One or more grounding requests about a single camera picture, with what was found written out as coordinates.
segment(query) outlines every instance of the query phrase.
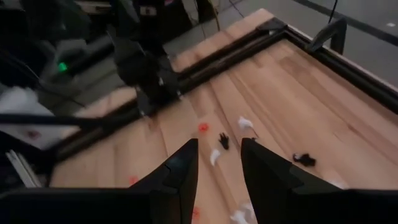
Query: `red small item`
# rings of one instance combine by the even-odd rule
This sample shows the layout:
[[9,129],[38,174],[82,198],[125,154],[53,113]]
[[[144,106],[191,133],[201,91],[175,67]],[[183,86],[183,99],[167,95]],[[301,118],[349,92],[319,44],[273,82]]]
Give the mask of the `red small item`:
[[203,133],[209,129],[209,125],[207,123],[200,123],[198,129]]
[[200,209],[195,206],[193,208],[193,212],[192,212],[192,219],[193,220],[199,220],[199,217],[200,217]]
[[138,182],[138,177],[137,176],[130,177],[129,181],[131,185],[134,185],[135,183]]

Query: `green light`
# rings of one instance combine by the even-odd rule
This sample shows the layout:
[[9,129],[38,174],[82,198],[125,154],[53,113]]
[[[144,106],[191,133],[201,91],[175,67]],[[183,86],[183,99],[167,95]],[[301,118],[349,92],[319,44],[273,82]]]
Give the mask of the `green light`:
[[61,63],[58,64],[58,71],[64,72],[67,69],[68,69],[68,67],[67,67],[67,65],[65,63],[61,62]]

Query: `floor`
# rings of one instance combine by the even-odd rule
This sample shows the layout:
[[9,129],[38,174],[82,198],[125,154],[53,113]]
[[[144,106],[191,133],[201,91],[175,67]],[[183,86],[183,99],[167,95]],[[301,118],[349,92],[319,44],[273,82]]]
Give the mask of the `floor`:
[[[271,19],[265,10],[184,52],[182,70]],[[92,116],[135,97],[131,88],[108,95]],[[243,116],[252,127],[240,127]],[[198,125],[207,123],[206,131]],[[396,189],[398,116],[358,91],[295,45],[282,40],[212,78],[155,116],[141,118],[54,170],[54,187],[128,187],[191,138],[198,138],[195,224],[229,224],[249,195],[240,161],[242,138],[279,156],[309,153],[316,166],[300,168],[343,189]],[[218,142],[230,139],[229,150]],[[213,151],[220,156],[211,161]]]
[[[197,12],[192,0],[183,0],[186,10],[191,18],[197,18]],[[309,8],[308,3],[315,3],[327,9],[333,7],[333,0],[212,0],[220,11],[219,20],[224,29],[233,22],[249,15],[259,8],[264,8],[273,13],[284,22],[295,26],[309,36],[315,36],[328,22],[328,16]],[[368,34],[366,29],[348,26],[344,56],[356,62],[377,76],[398,86],[398,23],[396,10],[398,2],[395,0],[340,0],[336,11],[346,15],[370,29],[376,29],[378,34]],[[196,26],[187,33],[165,44],[166,51],[171,55],[189,49],[203,39],[210,37],[217,31],[215,21]],[[95,77],[95,82],[90,83],[89,88],[84,88],[74,99],[87,105],[100,96],[106,95],[111,90],[122,85],[122,81],[114,72],[111,58],[99,64],[87,72],[88,76]],[[52,105],[52,109],[58,114],[67,114],[80,109],[74,103],[62,103]]]

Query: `wooden tabletop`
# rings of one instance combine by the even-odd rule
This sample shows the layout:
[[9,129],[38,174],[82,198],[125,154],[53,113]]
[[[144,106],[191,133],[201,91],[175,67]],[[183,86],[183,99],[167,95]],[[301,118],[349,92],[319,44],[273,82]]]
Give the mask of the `wooden tabletop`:
[[[199,61],[273,18],[258,10],[173,61],[176,71]],[[135,97],[132,89],[112,92],[82,116],[103,116]],[[241,129],[240,116],[254,127]],[[198,124],[209,129],[198,132]],[[226,133],[231,148],[218,142]],[[342,188],[398,189],[398,117],[353,85],[283,40],[219,74],[162,110],[120,129],[59,164],[52,187],[128,187],[166,160],[190,138],[199,139],[196,223],[230,223],[249,201],[239,158],[243,137],[292,160],[310,153],[306,171]],[[210,154],[221,156],[215,166]]]

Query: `black metal frame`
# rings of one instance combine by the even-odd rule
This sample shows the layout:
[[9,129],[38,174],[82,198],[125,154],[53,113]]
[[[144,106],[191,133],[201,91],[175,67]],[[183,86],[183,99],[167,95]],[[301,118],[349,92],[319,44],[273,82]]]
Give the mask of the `black metal frame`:
[[[346,32],[345,21],[336,21],[321,32],[314,40],[310,40],[277,18],[273,18],[257,26],[252,32],[234,41],[232,44],[227,45],[183,70],[178,75],[181,93],[189,92],[202,83],[207,82],[211,77],[252,57],[254,54],[278,41],[286,39],[380,102],[386,108],[398,114],[397,92],[335,55],[335,53],[322,47],[324,41],[332,38],[331,42],[334,43],[331,46],[332,49],[337,52],[343,51],[343,37]],[[39,116],[23,116],[25,119],[24,122],[29,121],[30,123],[45,125],[68,123],[81,127],[79,132],[47,149],[48,152],[56,154],[54,163],[68,159],[70,156],[108,137],[140,117],[141,115],[135,99],[120,106],[104,118],[73,119],[66,117],[44,118]],[[12,122],[16,123],[19,122],[18,119],[21,120],[21,115],[0,115],[0,123],[6,122],[11,118],[13,119]]]

